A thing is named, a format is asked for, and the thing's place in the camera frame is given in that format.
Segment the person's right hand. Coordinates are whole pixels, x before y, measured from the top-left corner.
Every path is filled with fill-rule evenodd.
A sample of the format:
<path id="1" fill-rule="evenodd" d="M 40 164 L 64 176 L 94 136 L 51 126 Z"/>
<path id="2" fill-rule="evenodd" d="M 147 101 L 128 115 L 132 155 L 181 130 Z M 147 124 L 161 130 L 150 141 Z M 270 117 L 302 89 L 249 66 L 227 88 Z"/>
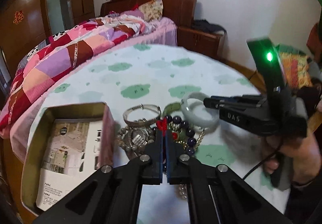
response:
<path id="1" fill-rule="evenodd" d="M 279 136 L 261 139 L 262 159 L 265 159 L 278 148 Z M 292 181 L 300 185 L 311 182 L 320 172 L 321 153 L 313 132 L 307 128 L 307 137 L 286 139 L 279 149 L 284 156 L 293 159 Z M 272 174 L 279 166 L 276 158 L 270 158 L 263 164 L 266 173 Z"/>

